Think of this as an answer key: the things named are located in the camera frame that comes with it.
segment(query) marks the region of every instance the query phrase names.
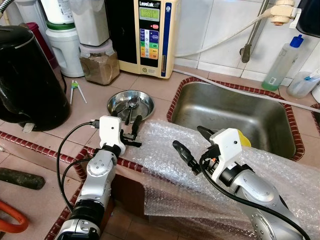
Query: sink basin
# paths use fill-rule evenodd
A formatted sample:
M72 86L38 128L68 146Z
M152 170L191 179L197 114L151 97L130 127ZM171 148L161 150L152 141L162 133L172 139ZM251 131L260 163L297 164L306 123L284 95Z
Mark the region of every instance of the sink basin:
M185 84L171 122L190 129L239 129L252 147L292 158L296 146L285 107L278 102L246 96L204 82Z

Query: white lid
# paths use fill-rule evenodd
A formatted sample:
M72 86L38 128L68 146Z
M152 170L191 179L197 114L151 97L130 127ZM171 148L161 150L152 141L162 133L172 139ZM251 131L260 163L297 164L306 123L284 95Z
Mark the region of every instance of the white lid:
M108 39L107 41L102 43L100 46L90 46L90 45L80 44L80 51L81 51L80 56L84 58L89 58L90 54L105 53L108 56L111 56L112 54L115 53L114 48L112 46L111 39Z

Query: bubble wrap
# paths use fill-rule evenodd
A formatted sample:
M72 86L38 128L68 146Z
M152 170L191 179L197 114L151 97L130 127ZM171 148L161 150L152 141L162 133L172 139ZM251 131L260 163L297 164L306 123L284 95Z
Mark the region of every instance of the bubble wrap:
M143 181L146 215L188 218L193 223L194 219L212 220L224 226L220 234L216 234L223 239L227 239L226 232L233 236L235 233L230 229L237 232L234 228L240 230L238 234L246 236L245 239L253 236L249 219L238 204L216 190L202 174L194 176L173 148L172 142L178 140L199 160L210 146L200 133L173 123L149 120L138 135L142 147L129 147L124 158L144 166L143 172L154 176ZM311 239L320 239L317 169L251 147L243 147L236 161L248 164L258 176L275 185Z

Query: digital display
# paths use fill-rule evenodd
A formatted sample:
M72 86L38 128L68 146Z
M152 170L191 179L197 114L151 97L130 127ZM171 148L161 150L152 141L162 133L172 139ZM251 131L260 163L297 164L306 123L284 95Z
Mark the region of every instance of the digital display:
M139 18L141 20L158 22L160 20L160 9L140 7L139 8Z

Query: white hose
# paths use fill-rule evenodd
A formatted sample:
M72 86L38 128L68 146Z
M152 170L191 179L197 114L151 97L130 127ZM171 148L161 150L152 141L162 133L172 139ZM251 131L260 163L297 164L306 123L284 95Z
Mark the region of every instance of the white hose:
M209 84L215 85L215 86L217 86L219 88L222 88L222 89L229 90L231 92L235 92L235 93L238 93L238 94L243 94L243 95L247 95L247 96L251 96L251 97L255 97L255 98L260 98L260 99L272 100L272 101L275 101L275 102L278 102L278 103L281 103L281 104L288 104L288 105L295 106L295 107L298 107L298 108L301 108L301 109L306 109L306 110L309 110L309 111L312 111L312 112L320 113L320 109L317 109L317 108L313 108L313 107L305 106L305 105L302 105L302 104L298 104L298 103L294 103L294 102L290 102L290 101L286 101L286 100L270 97L270 96L267 96L267 95L260 95L260 94L255 94L255 93L251 93L251 92L247 92L247 91L241 91L241 90L238 90L238 89L234 89L234 88L231 88L231 87L227 87L227 86L221 85L219 83L216 83L216 82L211 81L209 79L206 79L206 78L204 78L202 76L198 76L196 74L192 74L192 73L187 72L187 71L181 71L181 70L178 70L178 69L173 69L173 71L177 72L177 73L180 73L180 74L185 74L185 75L189 75L191 77L195 77L197 79L203 80L203 81L205 81L205 82L207 82Z
M239 29L238 31L232 33L231 35L229 36L226 36L225 38L209 45L209 46L206 46L198 51L190 51L190 52L185 52L185 53L177 53L175 55L175 57L179 58L179 57L185 57L185 56L190 56L190 55L194 55L194 54L199 54L199 53L202 53L204 51L207 51L229 39L231 39L232 37L234 37L235 35L241 33L242 31L246 30L247 28L249 28L251 25L255 24L256 22L260 21L261 19L265 18L266 16L264 16L263 14L262 15L259 15L256 19L252 20L251 22L249 22L247 25L245 25L243 28Z

